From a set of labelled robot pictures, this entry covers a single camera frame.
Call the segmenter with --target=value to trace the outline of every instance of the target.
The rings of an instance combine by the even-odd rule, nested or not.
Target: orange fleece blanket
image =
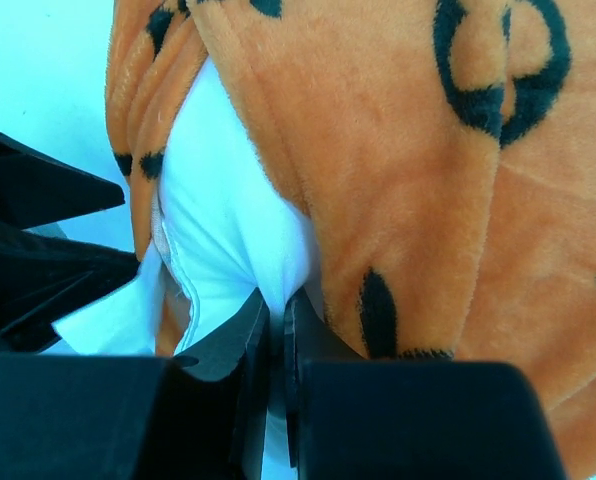
[[[371,359],[520,367],[572,478],[596,473],[596,1],[114,8],[107,125],[139,258],[210,55],[313,220],[331,329]]]

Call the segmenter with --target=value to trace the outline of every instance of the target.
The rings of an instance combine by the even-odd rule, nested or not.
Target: white cloth
[[[192,302],[193,325],[178,350],[228,320],[255,287],[277,346],[287,301],[318,277],[316,240],[311,222],[265,176],[211,60],[174,123],[160,204],[171,272]]]
[[[150,245],[133,281],[53,323],[64,342],[47,353],[153,355],[164,298],[161,270]]]

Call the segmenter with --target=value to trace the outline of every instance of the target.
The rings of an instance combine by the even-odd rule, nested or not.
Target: black circle pattern
[[[204,3],[207,0],[198,0],[198,3]],[[258,10],[263,15],[272,18],[280,18],[282,16],[282,0],[249,0],[252,7]]]
[[[537,73],[513,78],[516,89],[514,114],[503,124],[501,113],[504,85],[460,90],[452,77],[451,46],[458,27],[468,15],[459,0],[438,0],[434,19],[434,50],[440,81],[447,101],[460,120],[499,139],[502,148],[522,138],[538,125],[555,104],[571,69],[571,48],[566,23],[554,0],[524,0],[540,12],[549,30],[552,55]],[[507,10],[501,28],[509,42],[511,10]]]

